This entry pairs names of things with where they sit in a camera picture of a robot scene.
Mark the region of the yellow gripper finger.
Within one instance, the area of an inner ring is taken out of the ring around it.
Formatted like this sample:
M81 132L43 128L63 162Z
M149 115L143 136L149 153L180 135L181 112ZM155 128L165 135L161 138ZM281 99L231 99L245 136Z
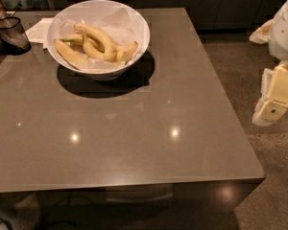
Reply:
M261 97L252 122L261 127L276 123L288 110L288 61L274 70L265 69L261 79Z
M266 44L270 40L270 30L272 25L274 24L274 20L270 19L257 28L249 37L249 41L256 44Z

